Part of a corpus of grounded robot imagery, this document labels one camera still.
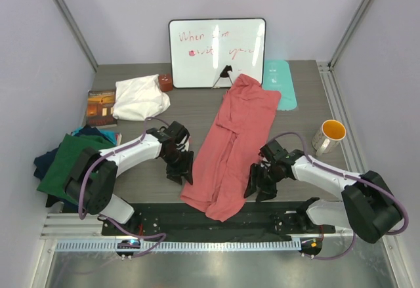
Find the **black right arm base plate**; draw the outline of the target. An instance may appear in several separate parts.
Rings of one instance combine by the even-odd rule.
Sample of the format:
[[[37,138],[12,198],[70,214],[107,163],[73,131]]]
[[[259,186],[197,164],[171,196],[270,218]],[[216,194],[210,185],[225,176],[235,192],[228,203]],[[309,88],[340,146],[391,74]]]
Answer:
[[[306,214],[296,212],[274,213],[269,216],[274,232],[281,236],[297,234],[334,234],[336,229],[331,225],[316,225]]]

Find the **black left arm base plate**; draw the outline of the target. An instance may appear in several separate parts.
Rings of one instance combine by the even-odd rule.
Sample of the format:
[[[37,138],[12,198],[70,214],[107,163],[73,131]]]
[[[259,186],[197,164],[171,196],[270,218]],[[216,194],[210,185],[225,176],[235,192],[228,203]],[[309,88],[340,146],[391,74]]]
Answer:
[[[135,210],[133,216],[125,224],[117,224],[130,234],[152,236],[161,231],[159,218],[158,213]],[[109,220],[104,221],[101,234],[103,236],[125,236],[125,233]]]

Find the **metal wire board stand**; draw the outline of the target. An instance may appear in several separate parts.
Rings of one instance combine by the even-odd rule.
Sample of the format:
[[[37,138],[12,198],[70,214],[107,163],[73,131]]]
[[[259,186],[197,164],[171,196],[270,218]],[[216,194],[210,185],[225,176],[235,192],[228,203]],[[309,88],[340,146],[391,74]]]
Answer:
[[[212,89],[217,88],[217,84],[218,82],[223,78],[227,78],[228,81],[230,82],[230,85],[233,85],[233,81],[232,78],[230,77],[230,73],[233,72],[233,68],[231,65],[226,65],[223,70],[221,71],[221,73],[219,74],[219,77],[215,80],[215,82],[212,85]]]

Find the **red t shirt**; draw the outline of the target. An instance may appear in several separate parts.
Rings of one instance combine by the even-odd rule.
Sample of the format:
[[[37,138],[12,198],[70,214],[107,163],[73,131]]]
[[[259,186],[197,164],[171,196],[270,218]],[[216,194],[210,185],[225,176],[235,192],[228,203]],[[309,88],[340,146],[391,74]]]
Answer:
[[[280,92],[264,90],[248,75],[236,78],[194,160],[193,183],[184,185],[181,200],[221,222],[240,211],[250,167],[259,162],[280,98]]]

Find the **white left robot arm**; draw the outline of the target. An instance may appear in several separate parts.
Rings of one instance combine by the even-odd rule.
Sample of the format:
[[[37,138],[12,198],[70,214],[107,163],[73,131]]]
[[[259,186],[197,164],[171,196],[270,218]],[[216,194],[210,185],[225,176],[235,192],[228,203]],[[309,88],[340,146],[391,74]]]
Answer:
[[[187,128],[174,121],[159,129],[147,129],[115,148],[85,148],[63,185],[64,192],[76,201],[82,215],[109,217],[124,234],[134,234],[140,219],[130,203],[114,194],[116,178],[145,161],[161,158],[166,163],[167,179],[180,185],[184,181],[192,184],[194,153],[189,143]]]

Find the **white dry erase board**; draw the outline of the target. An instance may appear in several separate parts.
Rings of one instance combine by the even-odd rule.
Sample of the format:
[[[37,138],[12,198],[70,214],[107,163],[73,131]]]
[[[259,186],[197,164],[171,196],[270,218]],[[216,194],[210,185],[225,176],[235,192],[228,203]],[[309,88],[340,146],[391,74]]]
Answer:
[[[241,74],[263,82],[264,18],[172,20],[168,28],[174,87],[212,88],[226,65],[233,82]],[[227,78],[217,84],[230,86]]]

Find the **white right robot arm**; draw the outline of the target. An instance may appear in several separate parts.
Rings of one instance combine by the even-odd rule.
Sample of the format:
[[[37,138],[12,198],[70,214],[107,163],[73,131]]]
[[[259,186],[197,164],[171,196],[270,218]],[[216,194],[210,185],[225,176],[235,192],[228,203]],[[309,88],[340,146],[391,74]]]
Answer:
[[[289,178],[312,184],[337,198],[325,201],[313,197],[297,209],[296,223],[304,232],[327,224],[351,229],[360,239],[375,243],[394,233],[399,222],[407,222],[407,212],[374,171],[347,172],[302,150],[289,152],[276,140],[265,144],[259,155],[261,160],[250,166],[245,197],[256,194],[258,202],[273,199],[278,182]]]

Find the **teal cutting board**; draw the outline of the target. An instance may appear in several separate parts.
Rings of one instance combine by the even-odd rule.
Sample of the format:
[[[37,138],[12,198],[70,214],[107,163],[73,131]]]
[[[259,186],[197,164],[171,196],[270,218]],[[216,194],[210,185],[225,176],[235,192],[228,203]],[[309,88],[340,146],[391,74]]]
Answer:
[[[287,61],[265,60],[262,85],[264,90],[280,92],[278,111],[291,111],[297,108],[297,98]]]

